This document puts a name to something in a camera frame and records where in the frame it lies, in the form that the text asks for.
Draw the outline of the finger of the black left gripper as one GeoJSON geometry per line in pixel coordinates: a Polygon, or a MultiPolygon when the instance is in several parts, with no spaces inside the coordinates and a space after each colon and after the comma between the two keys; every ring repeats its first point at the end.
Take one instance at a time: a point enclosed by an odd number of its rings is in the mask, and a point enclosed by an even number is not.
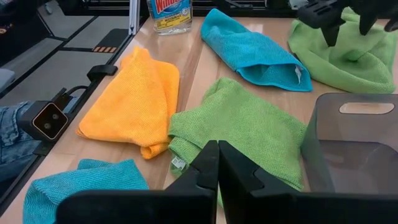
{"type": "Polygon", "coordinates": [[[359,32],[366,35],[379,17],[380,4],[357,4],[350,5],[350,8],[360,16],[359,32]]]}
{"type": "Polygon", "coordinates": [[[345,7],[345,1],[312,1],[298,9],[297,17],[312,29],[321,29],[327,45],[333,47],[345,23],[341,18],[345,7]]]}

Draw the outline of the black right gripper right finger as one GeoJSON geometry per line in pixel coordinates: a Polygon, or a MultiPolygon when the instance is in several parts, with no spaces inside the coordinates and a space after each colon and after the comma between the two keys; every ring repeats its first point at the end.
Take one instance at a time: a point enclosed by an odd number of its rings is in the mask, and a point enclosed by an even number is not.
{"type": "Polygon", "coordinates": [[[219,141],[227,224],[398,224],[398,196],[299,192],[219,141]]]}

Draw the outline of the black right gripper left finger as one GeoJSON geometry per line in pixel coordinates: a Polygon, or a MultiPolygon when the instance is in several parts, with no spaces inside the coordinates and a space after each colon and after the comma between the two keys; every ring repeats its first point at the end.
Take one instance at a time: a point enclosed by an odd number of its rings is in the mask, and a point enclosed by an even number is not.
{"type": "Polygon", "coordinates": [[[215,224],[220,150],[208,141],[164,190],[85,190],[63,200],[56,224],[215,224]]]}

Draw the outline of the green microfiber towel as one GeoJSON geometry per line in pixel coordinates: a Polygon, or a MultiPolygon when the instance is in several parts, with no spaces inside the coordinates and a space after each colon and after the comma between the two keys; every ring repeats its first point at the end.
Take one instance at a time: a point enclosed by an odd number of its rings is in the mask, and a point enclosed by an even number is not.
{"type": "Polygon", "coordinates": [[[332,47],[321,30],[294,20],[288,39],[290,50],[318,82],[351,93],[393,93],[398,31],[386,32],[374,24],[367,35],[361,35],[359,15],[348,7],[341,18],[345,23],[332,47]]]}
{"type": "Polygon", "coordinates": [[[300,145],[306,125],[230,78],[219,78],[201,105],[172,115],[169,150],[191,163],[211,140],[229,142],[264,170],[303,190],[300,145]]]}

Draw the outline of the teal microfiber towel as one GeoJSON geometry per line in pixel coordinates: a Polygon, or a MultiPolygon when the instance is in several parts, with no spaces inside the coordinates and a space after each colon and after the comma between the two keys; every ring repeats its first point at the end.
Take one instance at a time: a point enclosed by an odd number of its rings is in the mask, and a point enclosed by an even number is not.
{"type": "Polygon", "coordinates": [[[298,59],[268,36],[250,31],[225,13],[212,9],[200,33],[222,61],[246,81],[288,91],[313,90],[309,71],[298,59]]]}
{"type": "Polygon", "coordinates": [[[34,180],[23,206],[23,224],[54,224],[62,200],[84,190],[147,190],[147,182],[132,159],[110,163],[82,159],[75,170],[34,180]]]}

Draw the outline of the orange microfiber towel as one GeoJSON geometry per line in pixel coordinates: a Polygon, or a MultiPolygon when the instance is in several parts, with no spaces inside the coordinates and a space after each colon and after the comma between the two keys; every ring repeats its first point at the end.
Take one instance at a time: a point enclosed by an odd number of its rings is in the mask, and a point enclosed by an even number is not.
{"type": "Polygon", "coordinates": [[[120,71],[80,121],[77,135],[140,147],[144,159],[167,149],[169,124],[177,110],[180,73],[135,47],[120,71]]]}

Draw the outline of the smoky grey plastic bin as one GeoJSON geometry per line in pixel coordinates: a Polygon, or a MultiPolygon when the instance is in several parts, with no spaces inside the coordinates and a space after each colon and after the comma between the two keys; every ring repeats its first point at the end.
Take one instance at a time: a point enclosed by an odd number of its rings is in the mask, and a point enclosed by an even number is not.
{"type": "Polygon", "coordinates": [[[319,96],[301,154],[312,192],[398,195],[398,95],[319,96]]]}

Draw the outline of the Windex spray bottle red trigger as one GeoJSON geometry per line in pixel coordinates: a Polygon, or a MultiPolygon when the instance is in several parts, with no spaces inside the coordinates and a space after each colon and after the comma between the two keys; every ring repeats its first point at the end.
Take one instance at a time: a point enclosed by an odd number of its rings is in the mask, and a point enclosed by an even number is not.
{"type": "Polygon", "coordinates": [[[147,0],[154,30],[159,35],[188,32],[192,26],[192,0],[147,0]]]}

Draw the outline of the black hazard striped mat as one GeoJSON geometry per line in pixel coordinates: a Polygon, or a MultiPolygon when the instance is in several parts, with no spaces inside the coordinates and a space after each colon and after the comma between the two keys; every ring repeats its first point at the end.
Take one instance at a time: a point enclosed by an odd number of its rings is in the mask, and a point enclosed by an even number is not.
{"type": "Polygon", "coordinates": [[[100,42],[92,49],[97,53],[113,54],[128,36],[127,29],[112,29],[100,42]]]}

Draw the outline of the person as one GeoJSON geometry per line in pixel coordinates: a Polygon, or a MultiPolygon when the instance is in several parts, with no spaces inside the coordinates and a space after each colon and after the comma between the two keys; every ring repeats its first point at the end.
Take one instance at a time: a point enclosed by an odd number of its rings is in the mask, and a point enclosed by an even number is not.
{"type": "Polygon", "coordinates": [[[23,101],[13,106],[0,106],[0,182],[16,177],[40,143],[17,124],[32,104],[32,101],[23,101]]]}

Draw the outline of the silver aluminium profile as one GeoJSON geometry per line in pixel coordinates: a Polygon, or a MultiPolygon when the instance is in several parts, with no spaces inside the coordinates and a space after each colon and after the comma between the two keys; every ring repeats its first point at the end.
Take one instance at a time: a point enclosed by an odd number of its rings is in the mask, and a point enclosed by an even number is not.
{"type": "Polygon", "coordinates": [[[141,0],[129,0],[129,35],[139,30],[141,0]]]}

